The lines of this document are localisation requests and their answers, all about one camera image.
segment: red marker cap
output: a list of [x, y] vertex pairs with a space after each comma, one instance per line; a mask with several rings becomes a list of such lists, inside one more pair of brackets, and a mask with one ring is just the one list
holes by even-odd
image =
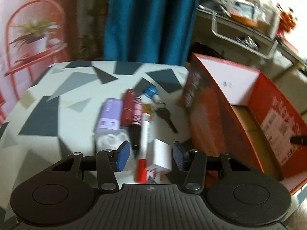
[[139, 160], [136, 182], [140, 184], [146, 184], [147, 182], [146, 159]]

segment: open cardboard box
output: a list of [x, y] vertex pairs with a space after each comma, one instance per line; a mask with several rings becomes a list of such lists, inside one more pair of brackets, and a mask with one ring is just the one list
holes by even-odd
[[291, 195], [307, 182], [307, 147], [290, 137], [307, 126], [264, 74], [239, 64], [193, 54], [182, 102], [195, 148], [230, 152], [279, 180]]

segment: white wall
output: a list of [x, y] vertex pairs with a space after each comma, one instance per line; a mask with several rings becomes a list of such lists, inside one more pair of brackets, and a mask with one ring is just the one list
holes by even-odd
[[307, 57], [307, 0], [272, 0], [274, 3], [279, 3], [281, 7], [288, 11], [291, 7], [295, 16], [298, 18], [297, 27], [287, 36], [288, 41], [295, 46], [301, 56]]

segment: teal curtain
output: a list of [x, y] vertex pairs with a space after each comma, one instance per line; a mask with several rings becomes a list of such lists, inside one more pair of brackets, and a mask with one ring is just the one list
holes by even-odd
[[105, 60], [184, 65], [199, 0], [109, 0]]

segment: key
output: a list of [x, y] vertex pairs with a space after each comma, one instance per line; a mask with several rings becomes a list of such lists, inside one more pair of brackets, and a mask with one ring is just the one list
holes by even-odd
[[167, 108], [160, 107], [156, 110], [156, 113], [157, 113], [158, 117], [164, 119], [168, 123], [169, 127], [172, 129], [172, 131], [174, 133], [178, 133], [176, 127], [174, 126], [174, 124], [171, 121], [171, 113], [169, 112], [169, 110]]

